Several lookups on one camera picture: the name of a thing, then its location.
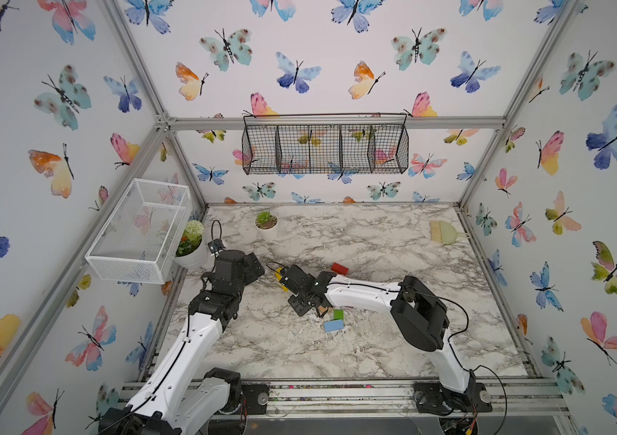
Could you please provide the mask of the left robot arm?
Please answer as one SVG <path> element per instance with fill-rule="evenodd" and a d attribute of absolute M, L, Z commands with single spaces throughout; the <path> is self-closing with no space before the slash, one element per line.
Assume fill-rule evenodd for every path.
<path fill-rule="evenodd" d="M 216 413 L 234 414 L 244 404 L 241 375 L 214 368 L 190 396 L 186 394 L 203 359 L 238 317 L 245 286 L 264 275 L 254 253 L 223 250 L 214 270 L 203 274 L 203 288 L 188 306 L 188 317 L 174 344 L 145 385 L 125 408 L 109 409 L 100 434 L 205 434 Z"/>

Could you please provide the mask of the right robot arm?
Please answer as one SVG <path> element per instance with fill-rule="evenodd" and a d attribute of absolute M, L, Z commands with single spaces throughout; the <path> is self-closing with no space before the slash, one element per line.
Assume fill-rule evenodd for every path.
<path fill-rule="evenodd" d="M 279 269 L 276 277 L 290 291 L 289 303 L 297 315 L 312 308 L 343 307 L 391 315 L 406 342 L 429 354 L 444 390 L 466 394 L 475 385 L 451 342 L 446 305 L 416 277 L 390 283 L 351 279 L 333 271 L 314 277 L 296 265 Z"/>

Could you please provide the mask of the red block far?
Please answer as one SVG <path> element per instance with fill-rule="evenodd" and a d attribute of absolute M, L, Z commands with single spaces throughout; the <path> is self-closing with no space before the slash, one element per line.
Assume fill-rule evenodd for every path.
<path fill-rule="evenodd" d="M 348 268 L 338 263 L 334 263 L 331 267 L 331 270 L 338 275 L 342 275 L 342 276 L 348 275 Z"/>

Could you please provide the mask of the white pot flowering plant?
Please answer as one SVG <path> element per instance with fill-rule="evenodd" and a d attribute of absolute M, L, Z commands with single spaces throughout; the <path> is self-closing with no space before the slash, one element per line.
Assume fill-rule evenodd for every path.
<path fill-rule="evenodd" d="M 203 232 L 204 226 L 199 220 L 186 223 L 174 258 L 178 266 L 195 270 L 204 265 L 209 253 L 203 243 Z"/>

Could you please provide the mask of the blue block right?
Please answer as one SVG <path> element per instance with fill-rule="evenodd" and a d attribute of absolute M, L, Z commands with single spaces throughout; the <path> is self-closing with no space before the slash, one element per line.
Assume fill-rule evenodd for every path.
<path fill-rule="evenodd" d="M 326 333 L 333 333 L 333 332 L 343 330 L 345 327 L 345 324 L 343 320 L 339 319 L 339 320 L 328 321 L 325 324 L 323 324 L 323 327 Z"/>

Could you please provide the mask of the small potted succulent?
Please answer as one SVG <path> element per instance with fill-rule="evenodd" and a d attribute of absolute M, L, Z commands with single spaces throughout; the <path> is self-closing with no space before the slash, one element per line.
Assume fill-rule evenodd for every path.
<path fill-rule="evenodd" d="M 261 237 L 266 240 L 274 240 L 278 234 L 279 218 L 266 210 L 258 214 L 254 224 Z"/>

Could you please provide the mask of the green hand brush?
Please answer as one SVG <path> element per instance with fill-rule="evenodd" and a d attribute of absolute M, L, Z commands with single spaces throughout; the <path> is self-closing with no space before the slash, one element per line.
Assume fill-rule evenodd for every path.
<path fill-rule="evenodd" d="M 469 236 L 461 231 L 458 231 L 451 223 L 442 220 L 431 220 L 430 235 L 431 239 L 443 246 L 450 246 L 464 239 L 469 239 Z"/>

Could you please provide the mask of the white mesh wall basket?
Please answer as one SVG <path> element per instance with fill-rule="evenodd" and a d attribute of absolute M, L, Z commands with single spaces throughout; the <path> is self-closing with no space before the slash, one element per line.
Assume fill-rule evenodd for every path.
<path fill-rule="evenodd" d="M 85 260 L 103 280 L 163 284 L 191 214 L 187 186 L 133 179 Z"/>

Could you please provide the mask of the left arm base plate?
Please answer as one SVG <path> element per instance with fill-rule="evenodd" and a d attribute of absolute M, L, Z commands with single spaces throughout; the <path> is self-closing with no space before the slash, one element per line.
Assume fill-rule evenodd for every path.
<path fill-rule="evenodd" d="M 270 401 L 270 386 L 257 382 L 241 385 L 241 413 L 246 416 L 265 415 Z"/>

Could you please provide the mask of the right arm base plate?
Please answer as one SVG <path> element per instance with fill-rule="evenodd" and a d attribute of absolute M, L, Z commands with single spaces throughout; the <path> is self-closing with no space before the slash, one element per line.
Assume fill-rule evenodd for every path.
<path fill-rule="evenodd" d="M 416 382 L 413 385 L 415 407 L 419 413 L 439 417 L 452 413 L 491 413 L 491 396 L 480 382 L 470 384 L 465 393 L 444 388 L 439 382 Z"/>

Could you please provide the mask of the aluminium front rail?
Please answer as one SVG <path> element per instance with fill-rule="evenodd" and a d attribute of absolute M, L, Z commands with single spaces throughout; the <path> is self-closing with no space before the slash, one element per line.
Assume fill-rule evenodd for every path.
<path fill-rule="evenodd" d="M 423 379 L 377 380 L 251 380 L 270 386 L 267 413 L 258 417 L 290 418 L 380 418 L 437 417 L 419 413 L 413 385 L 435 382 Z M 445 417 L 536 417 L 568 416 L 569 407 L 556 384 L 547 379 L 491 377 L 479 380 L 492 399 L 491 413 L 452 413 Z"/>

